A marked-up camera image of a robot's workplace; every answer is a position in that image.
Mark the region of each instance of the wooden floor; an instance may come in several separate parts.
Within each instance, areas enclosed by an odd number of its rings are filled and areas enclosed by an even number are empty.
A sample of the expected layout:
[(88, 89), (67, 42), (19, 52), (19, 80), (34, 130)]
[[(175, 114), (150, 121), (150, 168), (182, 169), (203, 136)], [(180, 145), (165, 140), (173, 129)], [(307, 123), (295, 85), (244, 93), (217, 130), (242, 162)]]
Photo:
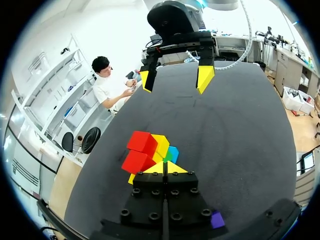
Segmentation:
[[(274, 72), (270, 73), (267, 69), (265, 71), (270, 83), (274, 86), (275, 80), (273, 79), (276, 74)], [(276, 93), (278, 94), (279, 98), (282, 101), (281, 96), (279, 95), (277, 89), (273, 87)], [(315, 138), (315, 134), (317, 132), (316, 124), (320, 122), (320, 118), (317, 116), (317, 111), (314, 110), (311, 112), (311, 116), (294, 116), (291, 110), (285, 108), (283, 105), (288, 120), (291, 124), (292, 132), (293, 132), (293, 139), (295, 144), (295, 150), (297, 152), (308, 152), (311, 149), (315, 148), (320, 144), (320, 136)]]
[[(273, 85), (273, 79), (268, 79), (270, 80), (270, 84)], [(291, 124), (294, 144), (297, 152), (308, 152), (320, 144), (320, 141), (314, 137), (317, 132), (316, 124), (317, 122), (320, 122), (320, 118), (317, 117), (314, 111), (311, 113), (313, 118), (310, 116), (294, 116), (290, 110), (286, 109), (285, 111)], [(67, 158), (64, 158), (55, 177), (49, 206), (62, 219), (65, 216), (70, 194), (80, 171), (80, 166)], [(57, 237), (59, 240), (64, 239), (59, 234), (57, 234)]]
[[(55, 176), (49, 206), (61, 219), (65, 217), (68, 201), (81, 169), (79, 165), (64, 157)], [(59, 240), (65, 239), (60, 233), (55, 234)]]

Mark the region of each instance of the black hair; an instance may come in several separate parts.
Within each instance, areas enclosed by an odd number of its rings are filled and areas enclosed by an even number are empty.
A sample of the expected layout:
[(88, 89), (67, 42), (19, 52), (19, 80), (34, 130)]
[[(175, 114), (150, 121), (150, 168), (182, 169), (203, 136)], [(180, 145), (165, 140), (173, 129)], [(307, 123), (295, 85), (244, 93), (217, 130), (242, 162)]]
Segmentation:
[(98, 56), (95, 60), (92, 62), (92, 69), (96, 73), (100, 73), (102, 69), (105, 69), (109, 67), (109, 60), (105, 56)]

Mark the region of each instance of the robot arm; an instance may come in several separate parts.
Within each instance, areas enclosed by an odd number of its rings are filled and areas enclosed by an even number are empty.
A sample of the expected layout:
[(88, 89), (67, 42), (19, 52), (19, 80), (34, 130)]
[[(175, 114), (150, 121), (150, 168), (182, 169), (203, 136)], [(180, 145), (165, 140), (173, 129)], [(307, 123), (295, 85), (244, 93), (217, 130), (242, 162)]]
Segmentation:
[(200, 60), (195, 87), (202, 94), (215, 76), (214, 41), (211, 33), (199, 32), (196, 18), (178, 1), (169, 0), (156, 4), (147, 15), (147, 20), (161, 36), (162, 44), (147, 49), (145, 65), (140, 69), (143, 89), (152, 92), (157, 62), (163, 55), (197, 51)]

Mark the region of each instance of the man's hand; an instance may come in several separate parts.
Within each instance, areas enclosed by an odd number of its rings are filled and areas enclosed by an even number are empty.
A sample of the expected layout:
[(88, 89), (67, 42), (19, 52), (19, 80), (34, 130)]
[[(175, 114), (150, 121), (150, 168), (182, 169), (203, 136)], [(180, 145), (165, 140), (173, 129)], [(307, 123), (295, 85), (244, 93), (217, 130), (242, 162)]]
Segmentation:
[(134, 92), (131, 89), (127, 89), (122, 93), (122, 96), (125, 98), (131, 96), (132, 94), (134, 94)]
[(129, 88), (134, 87), (137, 84), (137, 80), (131, 79), (126, 81), (125, 85), (127, 85)]

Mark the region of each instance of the black chair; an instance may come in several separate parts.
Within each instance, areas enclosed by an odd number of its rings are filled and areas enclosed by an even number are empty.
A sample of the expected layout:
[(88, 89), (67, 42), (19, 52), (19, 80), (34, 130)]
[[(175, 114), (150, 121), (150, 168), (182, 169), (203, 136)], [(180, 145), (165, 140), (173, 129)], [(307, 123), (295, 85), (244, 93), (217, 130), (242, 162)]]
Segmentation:
[[(99, 138), (101, 137), (101, 130), (98, 127), (91, 128), (84, 136), (82, 143), (81, 143), (81, 151), (84, 154), (91, 153), (92, 149), (94, 149), (96, 143), (98, 142)], [(74, 145), (74, 136), (71, 132), (67, 132), (61, 142), (62, 148), (69, 153), (73, 151), (79, 153), (77, 150), (73, 149)]]

